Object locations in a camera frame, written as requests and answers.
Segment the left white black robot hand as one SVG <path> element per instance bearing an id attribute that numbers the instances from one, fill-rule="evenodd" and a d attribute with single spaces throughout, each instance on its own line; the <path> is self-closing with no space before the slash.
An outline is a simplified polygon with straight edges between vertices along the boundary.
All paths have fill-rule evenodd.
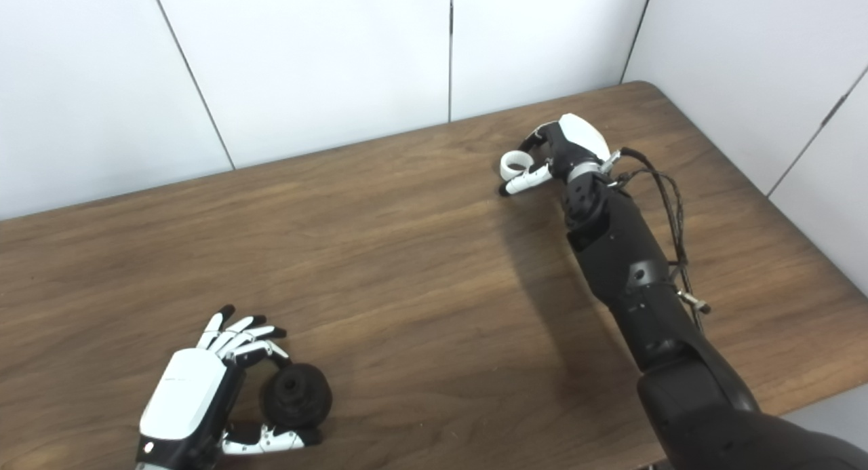
<path id="1" fill-rule="evenodd" d="M 319 445 L 334 404 L 323 372 L 296 363 L 279 346 L 285 329 L 264 315 L 231 322 L 233 305 L 209 319 L 193 347 L 177 350 L 140 417 L 137 469 L 214 469 L 220 457 L 287 452 Z M 234 423 L 231 412 L 249 368 L 276 365 L 263 384 L 261 423 Z"/>

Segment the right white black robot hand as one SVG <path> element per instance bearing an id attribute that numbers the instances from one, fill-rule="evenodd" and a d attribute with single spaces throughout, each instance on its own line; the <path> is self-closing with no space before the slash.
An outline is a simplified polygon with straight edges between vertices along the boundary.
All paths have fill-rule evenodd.
<path id="1" fill-rule="evenodd" d="M 612 153 L 606 139 L 582 117 L 572 113 L 538 126 L 518 146 L 501 157 L 501 196 L 516 195 L 548 180 L 568 184 L 586 173 L 604 173 Z"/>

